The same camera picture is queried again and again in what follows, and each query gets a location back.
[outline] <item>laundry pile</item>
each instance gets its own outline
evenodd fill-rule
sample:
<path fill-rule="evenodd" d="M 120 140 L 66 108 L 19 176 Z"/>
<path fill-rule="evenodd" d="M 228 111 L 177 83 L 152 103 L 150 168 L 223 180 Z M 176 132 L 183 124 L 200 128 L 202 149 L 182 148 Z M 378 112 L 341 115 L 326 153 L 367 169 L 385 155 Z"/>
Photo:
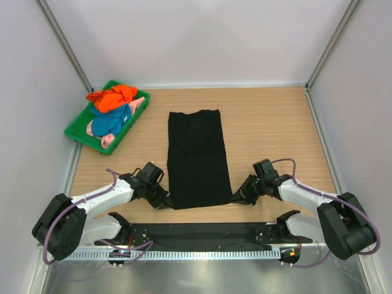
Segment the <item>laundry pile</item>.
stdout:
<path fill-rule="evenodd" d="M 107 149 L 121 132 L 126 122 L 145 100 L 135 99 L 136 87 L 116 85 L 110 90 L 90 93 L 87 100 L 94 102 L 90 108 L 94 119 L 87 125 L 87 134 L 101 140 L 103 149 Z"/>

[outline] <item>green basket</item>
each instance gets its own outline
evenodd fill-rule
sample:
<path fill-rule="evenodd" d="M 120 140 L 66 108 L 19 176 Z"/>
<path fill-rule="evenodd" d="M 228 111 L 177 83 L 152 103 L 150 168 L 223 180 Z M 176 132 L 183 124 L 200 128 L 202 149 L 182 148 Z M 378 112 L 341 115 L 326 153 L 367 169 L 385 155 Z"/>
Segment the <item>green basket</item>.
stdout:
<path fill-rule="evenodd" d="M 111 87 L 119 85 L 118 81 L 109 81 L 105 86 L 104 90 L 109 90 Z M 128 119 L 128 121 L 125 123 L 125 126 L 121 130 L 120 134 L 116 136 L 116 138 L 113 140 L 113 142 L 110 144 L 110 146 L 107 149 L 103 149 L 103 147 L 100 144 L 100 140 L 96 139 L 90 135 L 87 134 L 86 128 L 89 122 L 94 118 L 94 115 L 91 113 L 90 108 L 94 106 L 92 102 L 90 102 L 85 109 L 72 121 L 72 123 L 66 128 L 64 131 L 64 134 L 70 138 L 73 138 L 75 141 L 78 141 L 84 145 L 88 145 L 91 148 L 94 148 L 95 150 L 98 150 L 102 154 L 106 155 L 111 155 L 113 151 L 117 148 L 117 146 L 120 144 L 121 140 L 124 138 L 126 133 L 128 133 L 129 129 L 133 126 L 135 121 L 139 118 L 139 116 L 143 113 L 143 111 L 146 109 L 146 107 L 149 104 L 149 94 L 138 90 L 135 99 L 144 97 L 145 100 L 143 103 L 136 109 L 134 115 Z"/>

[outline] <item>pink cloth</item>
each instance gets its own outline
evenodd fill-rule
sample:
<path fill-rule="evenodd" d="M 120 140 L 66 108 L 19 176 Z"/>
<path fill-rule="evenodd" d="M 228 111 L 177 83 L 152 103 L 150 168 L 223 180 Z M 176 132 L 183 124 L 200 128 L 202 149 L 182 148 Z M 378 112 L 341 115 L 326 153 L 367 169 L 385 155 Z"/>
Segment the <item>pink cloth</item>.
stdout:
<path fill-rule="evenodd" d="M 136 109 L 143 103 L 144 100 L 146 100 L 144 97 L 140 97 L 139 99 L 133 100 L 128 103 L 131 116 L 134 115 Z"/>
<path fill-rule="evenodd" d="M 89 124 L 87 125 L 86 132 L 88 135 L 93 137 L 94 135 L 92 134 L 91 126 L 92 126 L 92 121 L 90 121 Z M 96 137 L 96 138 L 100 140 L 100 145 L 102 146 L 103 149 L 107 149 L 110 146 L 110 144 L 112 144 L 113 141 L 115 140 L 115 136 L 113 134 L 107 134 L 102 138 L 101 137 Z"/>
<path fill-rule="evenodd" d="M 136 109 L 143 103 L 143 101 L 146 100 L 144 97 L 140 97 L 139 99 L 133 100 L 128 103 L 129 108 L 130 108 L 130 115 L 134 115 Z M 94 136 L 92 134 L 92 121 L 89 122 L 86 128 L 86 132 L 90 136 Z M 101 137 L 96 137 L 97 139 L 100 140 L 100 145 L 102 146 L 103 149 L 107 149 L 110 144 L 113 143 L 115 140 L 115 136 L 113 134 L 107 134 L 105 136 Z"/>

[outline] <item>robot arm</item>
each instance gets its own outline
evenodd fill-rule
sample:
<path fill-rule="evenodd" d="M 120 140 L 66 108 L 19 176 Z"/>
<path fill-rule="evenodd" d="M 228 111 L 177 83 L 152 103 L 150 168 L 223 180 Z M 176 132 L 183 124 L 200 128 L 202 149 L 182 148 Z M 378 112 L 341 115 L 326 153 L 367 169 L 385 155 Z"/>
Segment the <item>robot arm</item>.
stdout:
<path fill-rule="evenodd" d="M 254 205 L 259 196 L 269 195 L 300 205 L 314 216 L 291 211 L 280 217 L 280 224 L 284 223 L 286 231 L 292 235 L 325 243 L 335 256 L 343 260 L 375 243 L 375 232 L 368 222 L 339 201 L 343 200 L 365 214 L 353 194 L 346 192 L 323 197 L 327 194 L 294 180 L 290 175 L 279 176 L 268 159 L 255 163 L 253 167 L 257 176 L 248 176 L 233 195 L 234 202 Z"/>
<path fill-rule="evenodd" d="M 108 239 L 115 244 L 125 243 L 131 235 L 130 223 L 118 213 L 95 219 L 98 214 L 113 206 L 145 198 L 154 208 L 170 207 L 169 193 L 160 185 L 164 173 L 154 164 L 135 172 L 121 175 L 116 185 L 107 185 L 88 194 L 68 198 L 64 194 L 55 196 L 41 215 L 32 230 L 32 235 L 42 245 L 55 219 L 69 206 L 73 207 L 56 224 L 48 243 L 49 253 L 56 259 L 68 257 L 78 246 L 91 244 L 97 240 Z M 99 197 L 91 199 L 103 191 Z"/>

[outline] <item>wooden surface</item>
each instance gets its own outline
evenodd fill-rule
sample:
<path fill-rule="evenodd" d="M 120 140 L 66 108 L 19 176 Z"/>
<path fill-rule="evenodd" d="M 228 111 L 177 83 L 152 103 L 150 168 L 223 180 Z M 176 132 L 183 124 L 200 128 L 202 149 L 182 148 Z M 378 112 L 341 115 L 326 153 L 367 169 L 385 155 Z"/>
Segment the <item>wooden surface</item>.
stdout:
<path fill-rule="evenodd" d="M 321 190 L 334 187 L 303 88 L 150 90 L 150 105 L 111 156 L 84 146 L 71 195 L 100 188 L 111 181 L 106 168 L 119 173 L 142 168 L 148 161 L 165 171 L 161 185 L 168 190 L 167 120 L 170 111 L 193 113 L 219 109 L 232 190 L 235 192 L 252 164 L 269 158 L 292 157 L 297 178 Z M 290 163 L 274 165 L 280 174 L 292 172 Z M 297 206 L 269 196 L 255 206 L 228 204 L 183 210 L 155 210 L 146 200 L 112 208 L 131 223 L 264 222 Z"/>

